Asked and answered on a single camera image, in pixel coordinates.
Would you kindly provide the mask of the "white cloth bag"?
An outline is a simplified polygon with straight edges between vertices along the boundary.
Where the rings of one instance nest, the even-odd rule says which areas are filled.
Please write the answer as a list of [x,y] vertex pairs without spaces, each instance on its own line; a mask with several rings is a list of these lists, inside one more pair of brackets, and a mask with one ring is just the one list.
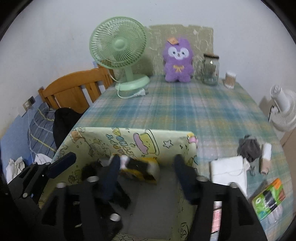
[[210,163],[211,181],[216,184],[230,185],[235,182],[247,196],[247,171],[249,162],[242,156],[223,158]]

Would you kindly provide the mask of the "yellow black soft item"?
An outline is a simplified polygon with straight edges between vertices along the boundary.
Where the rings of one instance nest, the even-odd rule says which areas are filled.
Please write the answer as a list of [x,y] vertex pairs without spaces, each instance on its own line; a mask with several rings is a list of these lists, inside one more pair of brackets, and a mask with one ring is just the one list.
[[106,166],[99,169],[99,177],[117,180],[123,176],[130,180],[157,184],[160,169],[158,162],[151,158],[135,159],[126,155],[112,155]]

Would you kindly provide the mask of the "grey sock bundle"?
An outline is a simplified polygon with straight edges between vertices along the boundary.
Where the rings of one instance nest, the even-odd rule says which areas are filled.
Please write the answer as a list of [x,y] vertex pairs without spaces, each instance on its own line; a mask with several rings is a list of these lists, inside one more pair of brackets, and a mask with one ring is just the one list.
[[245,135],[244,138],[241,138],[239,140],[237,154],[245,158],[249,163],[254,162],[262,154],[257,138],[251,135]]

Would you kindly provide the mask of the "pink paper sheet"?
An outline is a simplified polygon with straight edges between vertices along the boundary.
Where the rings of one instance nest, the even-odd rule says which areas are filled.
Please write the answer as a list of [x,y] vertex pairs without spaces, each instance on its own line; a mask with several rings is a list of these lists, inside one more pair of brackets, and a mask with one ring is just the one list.
[[222,213],[222,201],[214,201],[211,233],[216,233],[220,230],[221,213]]

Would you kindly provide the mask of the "white crumpled cloth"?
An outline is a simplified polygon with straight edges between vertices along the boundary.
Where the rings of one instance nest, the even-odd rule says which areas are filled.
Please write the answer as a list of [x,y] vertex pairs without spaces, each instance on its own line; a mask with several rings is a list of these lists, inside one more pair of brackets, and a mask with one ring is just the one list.
[[18,176],[25,168],[25,163],[22,157],[16,160],[9,159],[8,165],[6,167],[6,181],[10,183],[14,178]]

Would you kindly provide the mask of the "cartoon patterned storage box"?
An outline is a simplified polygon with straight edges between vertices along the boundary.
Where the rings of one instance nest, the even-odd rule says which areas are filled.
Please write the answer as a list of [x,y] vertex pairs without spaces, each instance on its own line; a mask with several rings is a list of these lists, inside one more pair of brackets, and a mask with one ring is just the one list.
[[126,155],[149,163],[154,181],[144,183],[138,171],[122,171],[120,180],[133,196],[133,204],[122,216],[125,224],[115,240],[186,240],[195,209],[185,199],[171,167],[180,154],[188,166],[196,168],[197,143],[195,134],[185,131],[77,127],[53,157],[57,161],[73,152],[76,162],[48,182],[39,203],[46,202],[58,182],[79,184],[86,165],[99,161],[105,166],[111,155]]

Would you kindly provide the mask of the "wooden chair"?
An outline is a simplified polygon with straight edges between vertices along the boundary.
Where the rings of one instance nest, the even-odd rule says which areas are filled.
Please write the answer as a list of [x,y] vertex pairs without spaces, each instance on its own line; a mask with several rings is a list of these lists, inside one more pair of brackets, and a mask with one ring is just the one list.
[[53,109],[71,108],[77,113],[84,113],[90,106],[82,87],[95,102],[102,95],[98,83],[101,81],[105,89],[110,87],[114,80],[114,73],[104,67],[91,70],[74,72],[58,78],[48,85],[47,88],[39,88],[38,93],[42,101]]

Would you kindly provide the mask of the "plaid tablecloth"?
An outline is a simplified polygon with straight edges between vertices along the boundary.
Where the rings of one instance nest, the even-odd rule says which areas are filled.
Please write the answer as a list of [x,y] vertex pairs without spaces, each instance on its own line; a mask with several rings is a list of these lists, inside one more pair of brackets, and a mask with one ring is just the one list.
[[209,175],[209,162],[237,154],[238,143],[252,135],[271,143],[271,171],[248,177],[248,194],[267,180],[290,181],[281,144],[257,103],[240,86],[207,86],[200,81],[167,83],[162,76],[151,79],[143,97],[121,99],[110,87],[78,121],[78,126],[150,128],[193,132],[198,139],[197,165]]

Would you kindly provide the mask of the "white fan power plug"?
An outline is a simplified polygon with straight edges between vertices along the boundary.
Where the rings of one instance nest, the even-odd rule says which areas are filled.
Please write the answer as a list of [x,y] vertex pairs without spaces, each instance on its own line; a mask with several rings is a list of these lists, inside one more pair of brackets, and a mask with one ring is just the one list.
[[145,91],[144,88],[138,90],[138,92],[136,92],[130,96],[121,96],[119,93],[119,90],[117,91],[117,95],[121,99],[130,99],[130,98],[134,98],[134,97],[146,96],[146,94],[147,94],[147,92]]

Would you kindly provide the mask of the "white standing fan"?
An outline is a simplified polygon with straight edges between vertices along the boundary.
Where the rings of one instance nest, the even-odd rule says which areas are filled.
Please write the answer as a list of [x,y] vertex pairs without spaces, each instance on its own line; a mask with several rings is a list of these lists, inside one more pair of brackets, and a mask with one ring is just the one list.
[[270,95],[278,109],[270,118],[273,126],[280,132],[290,132],[295,128],[295,92],[273,85]]

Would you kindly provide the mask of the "cotton swab container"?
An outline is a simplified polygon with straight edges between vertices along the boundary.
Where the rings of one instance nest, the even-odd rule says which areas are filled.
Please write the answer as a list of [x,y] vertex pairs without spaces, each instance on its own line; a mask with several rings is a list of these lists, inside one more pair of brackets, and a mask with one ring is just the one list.
[[236,74],[230,71],[227,71],[225,74],[225,79],[224,79],[224,86],[229,88],[229,89],[233,89],[234,85],[236,82]]

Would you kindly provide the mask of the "glass jar with lid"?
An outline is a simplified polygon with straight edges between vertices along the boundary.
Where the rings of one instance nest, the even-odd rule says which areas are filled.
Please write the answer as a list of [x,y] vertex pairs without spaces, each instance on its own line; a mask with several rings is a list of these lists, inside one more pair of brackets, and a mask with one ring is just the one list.
[[199,71],[199,77],[204,84],[212,86],[218,84],[220,69],[219,58],[220,57],[215,54],[203,54],[203,60],[200,62],[202,67]]

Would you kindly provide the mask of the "purple plush toy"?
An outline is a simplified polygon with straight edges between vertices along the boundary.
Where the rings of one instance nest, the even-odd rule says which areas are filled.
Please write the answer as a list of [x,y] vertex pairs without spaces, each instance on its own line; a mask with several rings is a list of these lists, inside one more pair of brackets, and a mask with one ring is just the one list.
[[166,82],[190,82],[194,73],[193,51],[185,38],[168,38],[163,50]]

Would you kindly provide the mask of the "patterned cardboard backboard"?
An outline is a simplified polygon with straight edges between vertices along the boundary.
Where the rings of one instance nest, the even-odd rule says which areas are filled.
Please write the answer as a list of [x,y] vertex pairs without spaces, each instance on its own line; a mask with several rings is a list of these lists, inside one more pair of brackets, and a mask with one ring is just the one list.
[[163,75],[163,50],[170,37],[185,38],[189,41],[194,53],[194,77],[201,74],[204,53],[214,52],[214,30],[198,25],[152,25],[146,27],[147,46],[144,56],[139,61],[137,70],[148,76]]

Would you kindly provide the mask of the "wall power socket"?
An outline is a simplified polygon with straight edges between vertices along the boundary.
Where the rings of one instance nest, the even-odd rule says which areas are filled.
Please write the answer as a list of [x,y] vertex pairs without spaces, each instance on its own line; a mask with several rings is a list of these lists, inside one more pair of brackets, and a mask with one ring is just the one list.
[[27,111],[34,103],[35,103],[35,98],[31,96],[24,104],[23,108],[25,111]]

